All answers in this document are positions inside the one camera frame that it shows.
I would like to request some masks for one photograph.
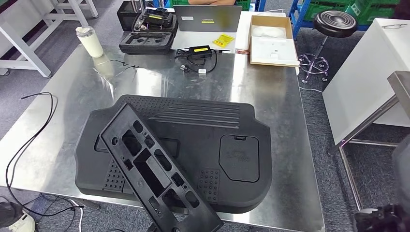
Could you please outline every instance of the white tumbler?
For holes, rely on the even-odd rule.
[[[84,48],[88,51],[90,56],[98,58],[104,53],[103,47],[101,47],[100,41],[98,40],[97,34],[94,28],[88,27],[78,27],[75,29],[77,37],[83,44]]]

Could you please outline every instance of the black stool seat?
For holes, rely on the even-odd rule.
[[[330,37],[349,37],[357,30],[357,21],[353,16],[335,10],[318,13],[313,24],[320,33]]]

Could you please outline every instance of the stool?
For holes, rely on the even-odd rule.
[[[327,38],[337,37],[345,38],[351,36],[357,29],[356,19],[348,13],[327,10],[318,13],[313,21],[314,27],[320,33],[326,35],[322,43],[319,45],[315,54],[303,54],[299,56],[300,68],[306,72],[306,77],[302,83],[306,84],[311,74],[322,74],[325,77],[323,81],[327,81],[327,71],[329,70],[329,62],[319,54],[326,43]]]

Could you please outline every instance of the white shoe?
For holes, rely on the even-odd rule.
[[[34,232],[35,229],[36,222],[24,211],[23,216],[21,216],[21,218],[13,225],[9,226],[9,230],[13,232]]]

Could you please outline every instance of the caster wheel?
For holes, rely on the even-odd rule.
[[[10,75],[10,70],[7,70],[7,72],[2,76],[8,76],[8,75]]]

